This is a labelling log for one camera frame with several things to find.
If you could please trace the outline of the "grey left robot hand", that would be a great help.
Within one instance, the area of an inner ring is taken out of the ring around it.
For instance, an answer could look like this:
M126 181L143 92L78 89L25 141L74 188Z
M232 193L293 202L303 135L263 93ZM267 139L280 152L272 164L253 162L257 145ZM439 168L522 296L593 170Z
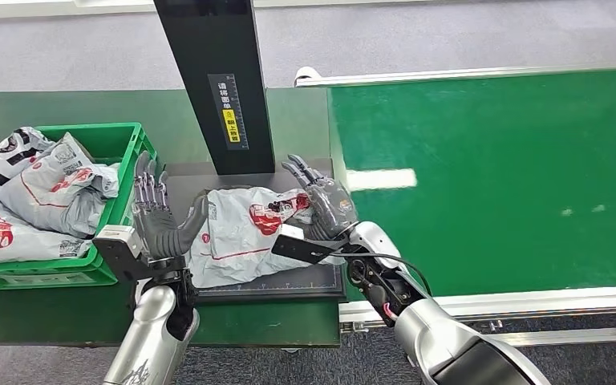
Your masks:
M200 194L178 224L168 204L167 179L166 171L156 175L156 162L149 152L139 154L134 167L132 213L136 231L153 259L189 254L208 219L208 199Z

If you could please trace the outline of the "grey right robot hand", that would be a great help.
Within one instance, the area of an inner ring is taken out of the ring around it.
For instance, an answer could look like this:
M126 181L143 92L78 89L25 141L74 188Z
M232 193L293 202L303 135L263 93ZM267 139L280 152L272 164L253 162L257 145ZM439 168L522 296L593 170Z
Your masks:
M287 157L282 167L295 177L313 209L308 238L316 241L339 239L359 222L351 195L340 182L311 168L300 156L289 154Z

